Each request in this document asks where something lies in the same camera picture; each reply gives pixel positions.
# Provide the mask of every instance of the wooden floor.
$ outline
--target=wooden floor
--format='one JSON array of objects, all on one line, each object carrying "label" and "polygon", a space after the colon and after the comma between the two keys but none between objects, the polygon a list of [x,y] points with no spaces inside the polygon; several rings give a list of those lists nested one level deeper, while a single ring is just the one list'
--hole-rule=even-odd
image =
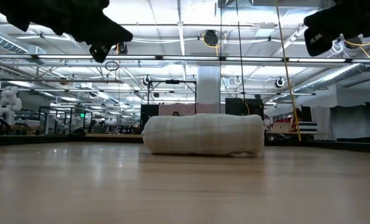
[{"label": "wooden floor", "polygon": [[152,156],[141,144],[0,147],[2,223],[370,223],[370,154]]}]

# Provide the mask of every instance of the white towel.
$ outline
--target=white towel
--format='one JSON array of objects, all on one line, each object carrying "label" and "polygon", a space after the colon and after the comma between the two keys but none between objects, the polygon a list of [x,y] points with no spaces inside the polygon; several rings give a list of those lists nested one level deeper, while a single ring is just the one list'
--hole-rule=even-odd
[{"label": "white towel", "polygon": [[142,135],[153,154],[250,157],[264,147],[264,126],[258,115],[154,116]]}]

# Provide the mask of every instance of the black monitor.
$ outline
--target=black monitor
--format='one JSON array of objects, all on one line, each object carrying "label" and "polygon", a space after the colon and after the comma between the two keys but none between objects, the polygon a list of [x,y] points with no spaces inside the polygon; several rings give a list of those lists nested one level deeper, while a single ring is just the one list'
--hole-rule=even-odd
[{"label": "black monitor", "polygon": [[249,106],[250,115],[256,114],[264,118],[264,103],[262,100],[240,98],[225,99],[225,113],[237,116],[249,115],[246,104]]},{"label": "black monitor", "polygon": [[159,116],[159,105],[141,105],[141,131],[143,131],[149,118],[153,116]]}]

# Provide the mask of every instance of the support column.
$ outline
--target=support column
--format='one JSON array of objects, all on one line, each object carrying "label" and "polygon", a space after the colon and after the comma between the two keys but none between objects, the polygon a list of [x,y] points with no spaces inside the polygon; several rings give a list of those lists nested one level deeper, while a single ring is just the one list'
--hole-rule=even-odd
[{"label": "support column", "polygon": [[197,68],[197,102],[217,104],[221,100],[221,80],[218,67],[201,66]]}]

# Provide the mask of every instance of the yellow pole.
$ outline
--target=yellow pole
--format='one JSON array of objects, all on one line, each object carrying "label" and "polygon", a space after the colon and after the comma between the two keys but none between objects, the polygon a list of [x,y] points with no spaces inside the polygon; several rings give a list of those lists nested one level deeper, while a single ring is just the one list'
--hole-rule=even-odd
[{"label": "yellow pole", "polygon": [[277,14],[278,14],[278,22],[279,22],[280,41],[282,43],[283,61],[285,61],[285,68],[286,68],[287,85],[288,85],[289,92],[290,92],[290,99],[292,100],[293,114],[294,114],[295,119],[296,119],[298,140],[301,141],[301,133],[300,133],[300,126],[298,125],[298,117],[297,117],[297,113],[296,113],[295,98],[293,96],[292,86],[290,84],[289,71],[288,71],[288,67],[287,67],[287,60],[286,60],[286,53],[285,53],[285,45],[283,43],[282,25],[280,23],[280,14],[279,14],[279,0],[277,0]]}]

